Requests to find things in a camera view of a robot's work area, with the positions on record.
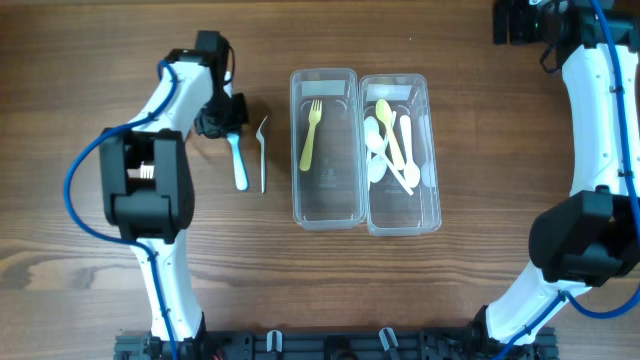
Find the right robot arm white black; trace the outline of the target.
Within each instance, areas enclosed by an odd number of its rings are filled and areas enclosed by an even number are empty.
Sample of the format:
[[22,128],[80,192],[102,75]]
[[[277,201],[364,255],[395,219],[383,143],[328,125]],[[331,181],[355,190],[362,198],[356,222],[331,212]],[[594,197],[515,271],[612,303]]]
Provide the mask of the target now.
[[563,306],[639,261],[639,21],[609,1],[498,0],[497,45],[542,43],[567,88],[574,146],[569,197],[539,215],[529,261],[472,323],[477,346],[531,344]]

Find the yellow plastic fork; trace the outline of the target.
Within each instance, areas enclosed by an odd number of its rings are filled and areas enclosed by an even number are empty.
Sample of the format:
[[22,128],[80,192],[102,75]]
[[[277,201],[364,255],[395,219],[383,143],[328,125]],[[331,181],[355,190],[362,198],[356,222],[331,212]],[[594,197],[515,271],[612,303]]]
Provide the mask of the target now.
[[322,101],[320,99],[314,99],[311,102],[309,111],[309,128],[306,136],[305,144],[302,150],[299,169],[306,172],[310,169],[313,156],[313,146],[315,138],[315,130],[322,118]]

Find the light blue spork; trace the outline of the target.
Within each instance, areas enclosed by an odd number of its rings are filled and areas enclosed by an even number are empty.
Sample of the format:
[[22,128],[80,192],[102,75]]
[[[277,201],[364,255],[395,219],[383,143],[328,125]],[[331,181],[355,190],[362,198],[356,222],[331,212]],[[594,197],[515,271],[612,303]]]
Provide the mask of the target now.
[[249,183],[240,150],[240,135],[238,133],[228,133],[226,140],[231,147],[236,188],[239,191],[246,191]]

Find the yellow plastic spoon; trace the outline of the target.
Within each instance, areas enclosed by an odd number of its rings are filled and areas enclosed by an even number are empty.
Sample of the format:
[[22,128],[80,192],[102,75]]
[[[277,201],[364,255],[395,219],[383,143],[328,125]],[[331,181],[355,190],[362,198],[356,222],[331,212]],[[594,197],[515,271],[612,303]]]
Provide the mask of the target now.
[[393,130],[392,121],[394,117],[391,107],[385,99],[378,99],[376,101],[375,111],[376,117],[385,126],[393,164],[397,170],[403,170],[405,162]]

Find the white wide-handled spoon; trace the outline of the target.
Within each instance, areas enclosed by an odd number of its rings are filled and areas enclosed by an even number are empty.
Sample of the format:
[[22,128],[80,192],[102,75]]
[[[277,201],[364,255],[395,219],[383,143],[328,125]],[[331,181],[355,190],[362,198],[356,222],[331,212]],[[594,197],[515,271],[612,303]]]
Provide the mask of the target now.
[[406,155],[405,180],[411,188],[415,188],[420,182],[420,169],[413,158],[411,118],[408,115],[402,115],[400,117],[400,126]]

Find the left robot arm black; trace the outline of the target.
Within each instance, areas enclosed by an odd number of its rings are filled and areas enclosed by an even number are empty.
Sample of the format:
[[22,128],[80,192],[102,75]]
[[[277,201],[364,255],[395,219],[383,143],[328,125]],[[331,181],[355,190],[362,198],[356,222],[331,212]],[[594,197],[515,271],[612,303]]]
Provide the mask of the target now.
[[126,130],[105,131],[99,146],[105,217],[140,264],[151,334],[163,343],[191,341],[203,328],[186,255],[195,209],[186,140],[237,135],[247,123],[245,98],[232,89],[234,61],[219,32],[198,32],[194,48],[161,61],[158,87]]

